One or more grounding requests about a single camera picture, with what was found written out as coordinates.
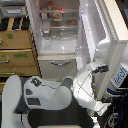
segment sticker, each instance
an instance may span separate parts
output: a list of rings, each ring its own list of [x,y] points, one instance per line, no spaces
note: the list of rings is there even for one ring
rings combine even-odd
[[[13,39],[13,35],[12,34],[7,34],[9,39]]]
[[[123,83],[124,79],[126,78],[127,74],[128,68],[123,64],[119,64],[111,79],[111,83],[115,85],[116,88],[119,88]]]
[[[9,68],[9,70],[13,70],[13,68]]]
[[[1,58],[6,58],[6,56],[5,55],[1,55]]]
[[[27,14],[25,7],[22,7],[22,8],[21,8],[21,14],[22,14],[22,15],[26,15],[26,14]]]
[[[14,9],[14,10],[7,10],[7,12],[10,13],[10,14],[13,14],[13,13],[20,14],[21,10],[20,9]]]
[[[13,54],[14,58],[28,58],[27,54]]]

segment black cable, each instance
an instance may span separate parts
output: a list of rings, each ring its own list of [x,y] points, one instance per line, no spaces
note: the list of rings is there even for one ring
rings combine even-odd
[[[21,123],[22,123],[22,125],[24,126],[24,123],[23,123],[23,120],[22,120],[22,114],[21,114]]]
[[[126,96],[127,94],[128,94],[128,91],[125,92],[124,97],[123,97],[122,102],[121,102],[121,116],[120,116],[120,122],[119,122],[119,127],[118,127],[118,128],[121,127],[123,103],[124,103],[125,96]]]

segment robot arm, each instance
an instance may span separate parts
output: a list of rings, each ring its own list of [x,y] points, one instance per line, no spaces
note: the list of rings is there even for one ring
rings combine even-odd
[[[94,74],[106,71],[108,71],[108,66],[96,60],[82,68],[73,81],[73,95],[78,101],[78,104],[97,112],[100,116],[104,114],[110,103],[97,101]]]
[[[80,106],[102,115],[110,103],[96,100],[93,75],[107,70],[106,65],[95,61],[82,68],[74,80],[66,78],[62,83],[37,76],[11,76],[2,94],[2,128],[31,128],[27,121],[31,109],[62,110],[70,105],[72,92]]]
[[[2,94],[2,128],[31,128],[27,116],[31,109],[62,110],[72,101],[72,79],[62,83],[11,76]]]

